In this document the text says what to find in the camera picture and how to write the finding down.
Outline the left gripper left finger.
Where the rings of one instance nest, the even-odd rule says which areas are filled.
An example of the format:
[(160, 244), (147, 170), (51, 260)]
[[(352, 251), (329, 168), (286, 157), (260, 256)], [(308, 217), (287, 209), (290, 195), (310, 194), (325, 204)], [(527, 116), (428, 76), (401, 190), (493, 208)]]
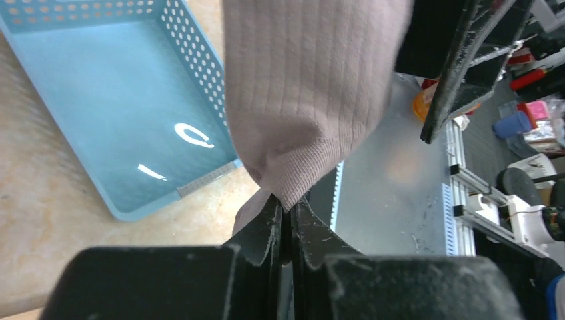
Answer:
[(236, 253), (225, 319), (276, 319), (284, 209), (271, 195), (259, 214), (226, 243)]

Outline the beige sock striped cuff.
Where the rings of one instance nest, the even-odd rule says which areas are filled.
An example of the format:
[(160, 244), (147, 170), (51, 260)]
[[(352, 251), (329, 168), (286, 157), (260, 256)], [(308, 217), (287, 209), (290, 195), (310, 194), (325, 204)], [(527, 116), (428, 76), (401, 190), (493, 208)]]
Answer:
[(285, 210), (376, 128), (412, 1), (224, 1), (225, 111), (259, 190), (239, 232), (274, 195)]

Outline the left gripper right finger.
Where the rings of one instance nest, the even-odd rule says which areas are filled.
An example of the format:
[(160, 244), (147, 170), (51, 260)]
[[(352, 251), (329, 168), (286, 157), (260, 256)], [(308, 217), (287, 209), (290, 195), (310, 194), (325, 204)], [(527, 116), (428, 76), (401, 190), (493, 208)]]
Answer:
[(306, 197), (291, 209), (295, 319), (336, 319), (344, 287), (326, 263), (360, 252), (342, 240), (312, 210)]

